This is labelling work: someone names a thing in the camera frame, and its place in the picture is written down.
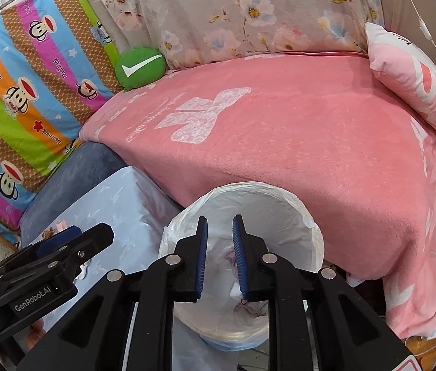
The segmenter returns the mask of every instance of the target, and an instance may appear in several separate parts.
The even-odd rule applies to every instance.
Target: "floral fabric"
[[[383,26],[380,0],[102,1],[173,69],[266,52],[366,52],[364,24]]]

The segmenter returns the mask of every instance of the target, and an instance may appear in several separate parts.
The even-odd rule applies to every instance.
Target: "green pillow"
[[[115,65],[115,74],[125,90],[141,88],[160,79],[167,62],[156,49],[140,47],[122,54]]]

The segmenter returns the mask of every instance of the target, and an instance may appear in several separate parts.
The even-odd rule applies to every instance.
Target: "striped blanket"
[[[121,90],[118,57],[87,0],[26,0],[0,13],[0,234],[12,244],[82,125]]]

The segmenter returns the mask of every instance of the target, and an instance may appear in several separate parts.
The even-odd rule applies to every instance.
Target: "blue cushion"
[[[107,146],[85,142],[56,170],[23,214],[22,247],[77,199],[127,164]]]

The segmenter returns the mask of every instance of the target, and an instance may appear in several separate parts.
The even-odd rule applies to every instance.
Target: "trash bin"
[[[197,199],[164,229],[159,257],[179,239],[195,234],[199,216],[208,221],[204,291],[197,303],[175,303],[174,314],[222,351],[257,347],[268,338],[267,303],[241,303],[234,267],[232,220],[242,215],[249,234],[295,267],[317,272],[324,257],[321,231],[294,194],[261,182],[216,188]]]

